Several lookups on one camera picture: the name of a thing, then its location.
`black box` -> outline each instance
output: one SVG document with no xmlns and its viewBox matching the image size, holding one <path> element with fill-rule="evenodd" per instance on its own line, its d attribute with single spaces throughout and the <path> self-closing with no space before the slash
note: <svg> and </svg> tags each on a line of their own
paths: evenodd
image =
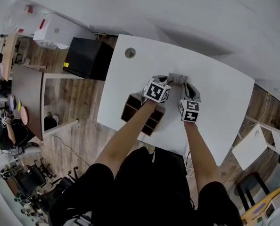
<svg viewBox="0 0 280 226">
<path fill-rule="evenodd" d="M 100 40 L 73 38 L 63 70 L 85 79 L 105 81 L 113 51 Z"/>
</svg>

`white table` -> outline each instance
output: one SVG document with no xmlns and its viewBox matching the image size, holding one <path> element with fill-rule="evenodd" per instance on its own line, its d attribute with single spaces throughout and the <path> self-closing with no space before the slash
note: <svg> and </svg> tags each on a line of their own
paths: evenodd
<svg viewBox="0 0 280 226">
<path fill-rule="evenodd" d="M 134 48 L 134 58 L 124 52 Z M 189 76 L 201 94 L 198 129 L 220 165 L 239 131 L 251 98 L 254 80 L 202 54 L 154 40 L 120 35 L 103 89 L 97 122 L 119 130 L 124 104 L 131 93 L 140 92 L 154 75 L 176 73 Z M 178 112 L 180 89 L 173 87 L 165 102 L 166 112 L 152 134 L 138 140 L 187 155 L 188 143 Z"/>
</svg>

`colorful plate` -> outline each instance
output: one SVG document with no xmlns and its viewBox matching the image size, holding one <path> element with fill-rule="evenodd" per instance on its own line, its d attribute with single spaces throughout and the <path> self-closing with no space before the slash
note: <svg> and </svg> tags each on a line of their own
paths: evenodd
<svg viewBox="0 0 280 226">
<path fill-rule="evenodd" d="M 10 107 L 10 110 L 12 110 L 12 111 L 16 107 L 16 100 L 15 100 L 15 97 L 12 95 L 9 96 L 9 107 Z"/>
<path fill-rule="evenodd" d="M 25 107 L 21 107 L 21 119 L 24 125 L 28 124 L 28 113 Z"/>
</svg>

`wooden shelf unit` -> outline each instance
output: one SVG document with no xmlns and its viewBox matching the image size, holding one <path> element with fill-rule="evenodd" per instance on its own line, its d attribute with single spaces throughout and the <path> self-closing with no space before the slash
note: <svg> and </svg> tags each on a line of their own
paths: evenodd
<svg viewBox="0 0 280 226">
<path fill-rule="evenodd" d="M 141 95 L 137 93 L 130 94 L 125 103 L 121 115 L 121 119 L 125 122 L 128 122 L 140 108 L 141 108 Z M 161 121 L 164 113 L 165 113 L 165 108 L 160 105 L 157 105 L 155 111 L 150 115 L 149 119 L 145 123 L 142 132 L 145 135 L 151 136 L 154 130 L 156 129 L 157 125 Z"/>
</svg>

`white box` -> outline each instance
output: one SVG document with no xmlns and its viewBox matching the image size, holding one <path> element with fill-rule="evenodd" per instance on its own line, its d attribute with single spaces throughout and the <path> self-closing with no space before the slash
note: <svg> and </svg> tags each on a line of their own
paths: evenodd
<svg viewBox="0 0 280 226">
<path fill-rule="evenodd" d="M 167 100 L 171 88 L 171 86 L 151 78 L 144 88 L 143 96 L 161 103 Z"/>
<path fill-rule="evenodd" d="M 182 121 L 196 122 L 198 120 L 199 102 L 180 100 L 179 112 Z"/>
<path fill-rule="evenodd" d="M 48 14 L 44 20 L 42 28 L 34 33 L 33 40 L 45 40 L 69 47 L 73 37 L 96 39 L 95 34 L 57 14 Z"/>
<path fill-rule="evenodd" d="M 280 193 L 274 198 L 272 198 L 264 213 L 268 219 L 268 222 L 271 218 L 274 218 L 280 213 Z"/>
</svg>

